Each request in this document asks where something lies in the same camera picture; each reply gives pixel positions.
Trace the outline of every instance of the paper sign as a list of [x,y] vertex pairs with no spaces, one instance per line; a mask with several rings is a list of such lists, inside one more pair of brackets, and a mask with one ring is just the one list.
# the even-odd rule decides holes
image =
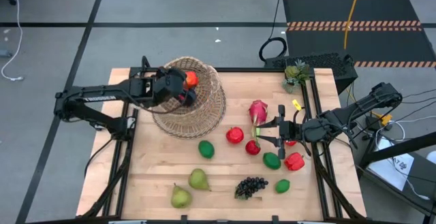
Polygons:
[[[389,140],[387,140],[386,138],[382,138],[379,141],[378,149],[376,148],[375,150],[377,151],[385,149],[390,146],[392,145]],[[396,187],[398,190],[402,191],[404,189],[407,176],[409,175],[411,165],[414,162],[414,158],[406,153],[403,155],[395,156],[393,159],[394,160],[384,159],[371,163],[368,166],[368,170],[371,170],[380,178],[384,179],[386,182]]]

